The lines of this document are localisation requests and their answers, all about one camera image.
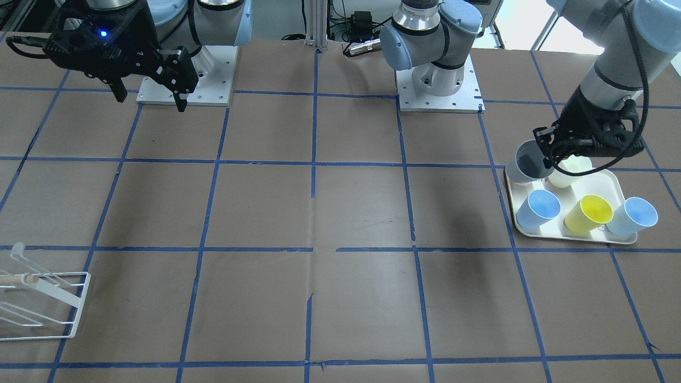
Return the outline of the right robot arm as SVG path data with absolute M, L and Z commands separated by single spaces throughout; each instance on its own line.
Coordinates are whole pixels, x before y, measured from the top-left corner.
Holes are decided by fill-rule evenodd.
M 107 85 L 143 76 L 138 101 L 228 106 L 239 46 L 252 36 L 249 1 L 67 1 L 49 37 L 27 38 L 41 58 Z

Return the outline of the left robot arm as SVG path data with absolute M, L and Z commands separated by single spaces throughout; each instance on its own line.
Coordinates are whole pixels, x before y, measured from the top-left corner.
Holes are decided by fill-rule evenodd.
M 608 157 L 606 169 L 644 150 L 650 85 L 679 53 L 679 1 L 550 1 L 557 14 L 603 53 L 549 127 L 535 128 L 513 164 L 541 178 L 570 156 Z M 465 1 L 402 1 L 379 34 L 385 61 L 411 71 L 424 94 L 455 94 L 481 29 Z

